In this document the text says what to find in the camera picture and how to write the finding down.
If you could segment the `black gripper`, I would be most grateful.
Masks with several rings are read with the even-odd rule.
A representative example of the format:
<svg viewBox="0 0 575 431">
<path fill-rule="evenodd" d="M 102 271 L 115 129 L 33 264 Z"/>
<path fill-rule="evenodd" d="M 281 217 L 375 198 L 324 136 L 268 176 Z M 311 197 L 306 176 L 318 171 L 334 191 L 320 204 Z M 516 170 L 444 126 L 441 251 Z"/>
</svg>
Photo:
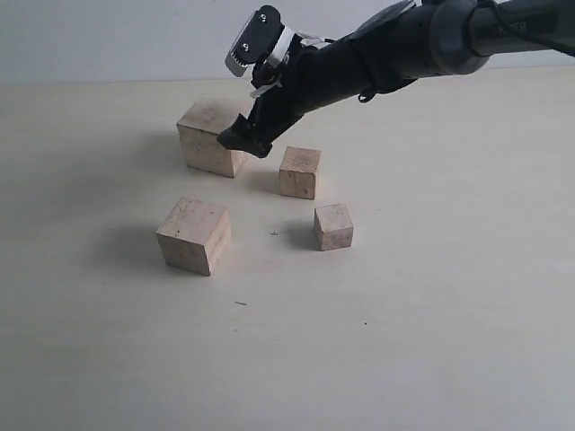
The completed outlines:
<svg viewBox="0 0 575 431">
<path fill-rule="evenodd" d="M 349 37 L 323 48 L 301 48 L 281 85 L 259 96 L 248 119 L 239 114 L 217 136 L 231 151 L 267 157 L 272 142 L 306 113 L 356 96 L 372 86 L 365 61 Z"/>
</svg>

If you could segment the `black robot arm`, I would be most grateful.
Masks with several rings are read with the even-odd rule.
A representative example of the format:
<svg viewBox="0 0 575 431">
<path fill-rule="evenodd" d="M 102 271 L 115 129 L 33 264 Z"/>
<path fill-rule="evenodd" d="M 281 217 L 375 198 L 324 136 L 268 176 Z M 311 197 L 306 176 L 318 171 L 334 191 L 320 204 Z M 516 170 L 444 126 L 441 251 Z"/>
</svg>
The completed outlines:
<svg viewBox="0 0 575 431">
<path fill-rule="evenodd" d="M 498 54 L 574 53 L 571 1 L 401 1 L 337 39 L 293 31 L 255 10 L 226 56 L 250 73 L 254 104 L 218 135 L 226 149 L 266 157 L 306 113 L 350 97 L 368 102 L 427 77 L 469 75 Z"/>
</svg>

